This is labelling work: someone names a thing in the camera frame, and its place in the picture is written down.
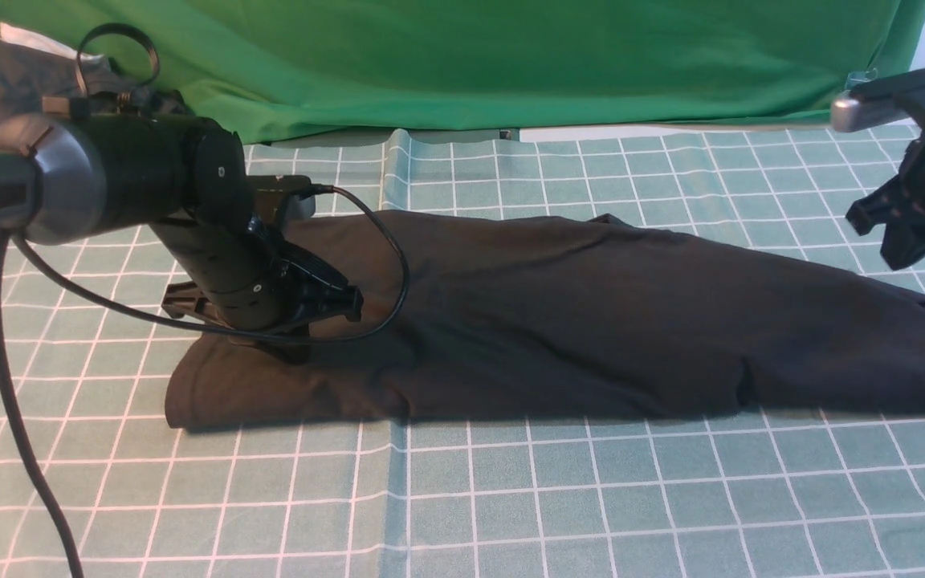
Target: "fabric fold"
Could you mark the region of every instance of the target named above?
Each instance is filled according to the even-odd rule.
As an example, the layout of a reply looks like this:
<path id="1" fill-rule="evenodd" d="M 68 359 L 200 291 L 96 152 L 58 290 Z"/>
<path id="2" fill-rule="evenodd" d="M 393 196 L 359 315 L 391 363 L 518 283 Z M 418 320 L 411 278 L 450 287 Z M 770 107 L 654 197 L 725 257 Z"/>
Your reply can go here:
<path id="1" fill-rule="evenodd" d="M 173 428 L 290 420 L 687 418 L 748 406 L 925 414 L 925 295 L 851 271 L 627 226 L 383 211 L 414 281 L 399 319 L 304 365 L 203 336 L 166 394 Z M 286 231 L 381 322 L 400 271 L 363 216 Z"/>

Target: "cable connector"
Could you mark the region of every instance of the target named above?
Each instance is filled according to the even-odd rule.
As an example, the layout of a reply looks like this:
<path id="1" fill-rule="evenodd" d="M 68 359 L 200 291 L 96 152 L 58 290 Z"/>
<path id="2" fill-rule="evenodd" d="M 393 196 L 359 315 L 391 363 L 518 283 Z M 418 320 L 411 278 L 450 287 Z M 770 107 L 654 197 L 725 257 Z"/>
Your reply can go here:
<path id="1" fill-rule="evenodd" d="M 312 186 L 306 190 L 302 190 L 301 193 L 297 193 L 299 198 L 309 198 L 315 197 L 318 194 L 331 194 L 334 193 L 334 185 L 324 185 L 320 183 L 312 183 Z"/>

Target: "green backdrop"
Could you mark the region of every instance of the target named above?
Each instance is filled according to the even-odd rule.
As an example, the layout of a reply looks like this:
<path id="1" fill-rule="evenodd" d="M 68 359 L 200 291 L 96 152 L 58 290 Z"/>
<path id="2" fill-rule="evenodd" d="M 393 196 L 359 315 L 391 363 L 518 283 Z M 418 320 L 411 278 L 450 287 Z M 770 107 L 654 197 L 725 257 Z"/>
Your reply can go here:
<path id="1" fill-rule="evenodd" d="M 366 125 L 824 120 L 853 71 L 909 67 L 925 0 L 0 0 L 76 45 L 128 22 L 165 88 L 246 142 Z M 92 44 L 133 74 L 128 40 Z"/>

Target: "black cable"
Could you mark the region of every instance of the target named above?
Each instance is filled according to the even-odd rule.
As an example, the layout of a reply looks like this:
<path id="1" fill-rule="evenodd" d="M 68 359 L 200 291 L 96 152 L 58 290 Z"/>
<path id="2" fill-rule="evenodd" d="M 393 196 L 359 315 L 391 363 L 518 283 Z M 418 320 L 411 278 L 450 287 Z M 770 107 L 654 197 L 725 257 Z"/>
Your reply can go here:
<path id="1" fill-rule="evenodd" d="M 359 334 L 359 336 L 328 337 L 323 338 L 322 340 L 317 340 L 316 338 L 311 337 L 276 336 L 275 334 L 267 333 L 242 332 L 242 330 L 231 329 L 229 327 L 221 327 L 218 325 L 208 325 L 202 323 L 190 323 L 186 321 L 177 321 L 176 319 L 161 317 L 160 315 L 150 314 L 150 312 L 139 311 L 136 310 L 136 308 L 124 306 L 123 304 L 106 299 L 106 297 L 103 297 L 102 295 L 93 293 L 88 289 L 77 285 L 73 281 L 70 281 L 70 279 L 63 277 L 61 273 L 54 270 L 54 268 L 49 266 L 48 263 L 45 263 L 44 259 L 41 259 L 41 256 L 34 251 L 32 246 L 30 246 L 28 242 L 23 240 L 21 237 L 14 238 L 14 244 L 16 245 L 16 248 L 21 250 L 23 256 L 31 261 L 31 264 L 33 264 L 33 266 L 36 267 L 38 271 L 41 271 L 45 277 L 52 279 L 52 282 L 55 282 L 56 285 L 59 285 L 63 287 L 63 289 L 78 295 L 81 297 L 81 299 L 91 301 L 91 303 L 96 304 L 96 306 L 106 307 L 109 308 L 109 310 L 119 312 L 119 314 L 129 315 L 129 317 L 140 319 L 142 321 L 157 323 L 159 325 L 165 327 L 173 327 L 175 329 L 185 329 L 188 330 L 188 332 L 215 333 L 218 334 L 218 336 L 242 337 L 247 338 L 248 340 L 267 341 L 268 343 L 272 344 L 344 344 L 348 343 L 349 341 L 364 340 L 367 337 L 374 336 L 374 334 L 381 332 L 381 330 L 385 329 L 385 327 L 388 327 L 390 323 L 395 320 L 397 315 L 399 315 L 399 312 L 401 312 L 401 306 L 405 304 L 406 296 L 409 293 L 409 263 L 405 258 L 405 253 L 401 252 L 401 246 L 397 244 L 395 237 L 392 235 L 392 233 L 390 233 L 388 227 L 385 226 L 385 223 L 381 222 L 381 219 L 379 219 L 378 216 L 376 216 L 375 213 L 369 207 L 367 207 L 363 201 L 360 201 L 355 194 L 349 193 L 348 190 L 344 190 L 344 188 L 336 186 L 322 187 L 320 190 L 323 190 L 325 193 L 329 191 L 329 193 L 340 194 L 342 197 L 347 198 L 352 202 L 353 205 L 363 211 L 363 213 L 370 219 L 371 223 L 373 223 L 375 227 L 377 227 L 377 229 L 381 232 L 383 237 L 388 240 L 389 245 L 392 246 L 392 250 L 395 251 L 395 255 L 401 264 L 401 290 L 399 291 L 399 296 L 395 301 L 395 307 L 392 308 L 392 311 L 388 314 L 388 317 L 386 317 L 381 322 L 381 325 L 377 325 L 374 327 L 374 329 L 369 330 L 369 332 Z"/>
<path id="2" fill-rule="evenodd" d="M 67 555 L 67 564 L 70 564 L 70 576 L 72 578 L 84 578 L 84 570 L 81 570 L 80 558 L 77 553 L 77 544 L 74 542 L 73 531 L 70 530 L 70 524 L 67 523 L 66 516 L 63 515 L 63 508 L 59 507 L 59 502 L 52 496 L 52 490 L 48 487 L 44 474 L 38 466 L 38 458 L 34 454 L 31 446 L 31 440 L 26 435 L 26 428 L 23 427 L 23 417 L 19 411 L 19 403 L 16 401 L 16 390 L 12 383 L 10 374 L 10 359 L 6 352 L 5 330 L 2 322 L 2 277 L 5 268 L 6 250 L 10 248 L 11 233 L 1 231 L 0 233 L 0 393 L 2 394 L 2 406 L 5 409 L 6 419 L 10 422 L 10 430 L 16 441 L 16 450 L 19 451 L 19 458 L 23 462 L 23 469 L 26 469 L 26 475 L 30 477 L 34 489 L 38 491 L 38 496 L 48 509 L 48 515 L 52 517 L 52 523 L 55 524 L 56 531 L 59 532 L 59 538 L 63 541 L 63 551 Z"/>
<path id="3" fill-rule="evenodd" d="M 152 43 L 152 39 L 148 37 L 147 34 L 127 23 L 104 23 L 104 25 L 96 26 L 91 32 L 88 32 L 87 35 L 84 36 L 84 39 L 80 41 L 80 44 L 77 45 L 77 56 L 74 58 L 74 68 L 76 69 L 77 89 L 82 96 L 89 96 L 88 85 L 84 82 L 84 69 L 81 68 L 80 59 L 81 56 L 84 55 L 84 48 L 87 48 L 92 40 L 108 34 L 117 34 L 129 38 L 135 41 L 135 43 L 142 45 L 142 48 L 148 52 L 149 63 L 152 66 L 152 76 L 150 76 L 148 80 L 140 81 L 138 87 L 148 87 L 148 85 L 159 77 L 159 54 L 157 49 L 155 49 L 155 44 Z"/>

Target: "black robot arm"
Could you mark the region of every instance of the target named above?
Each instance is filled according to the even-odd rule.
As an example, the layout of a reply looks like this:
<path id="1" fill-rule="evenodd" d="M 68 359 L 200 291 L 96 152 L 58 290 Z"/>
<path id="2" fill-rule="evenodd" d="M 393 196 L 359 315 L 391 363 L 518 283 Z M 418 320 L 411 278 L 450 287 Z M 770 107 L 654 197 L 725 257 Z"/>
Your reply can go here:
<path id="1" fill-rule="evenodd" d="M 880 253 L 892 270 L 925 257 L 925 69 L 860 84 L 832 107 L 833 127 L 841 132 L 904 117 L 914 120 L 921 134 L 907 147 L 899 174 L 856 201 L 846 215 L 858 234 L 885 226 Z"/>
<path id="2" fill-rule="evenodd" d="M 360 319 L 359 289 L 282 234 L 332 187 L 247 176 L 238 135 L 208 118 L 82 108 L 48 100 L 51 112 L 1 125 L 0 230 L 59 245 L 146 224 L 191 278 L 166 292 L 173 318 L 298 337 L 322 319 Z"/>

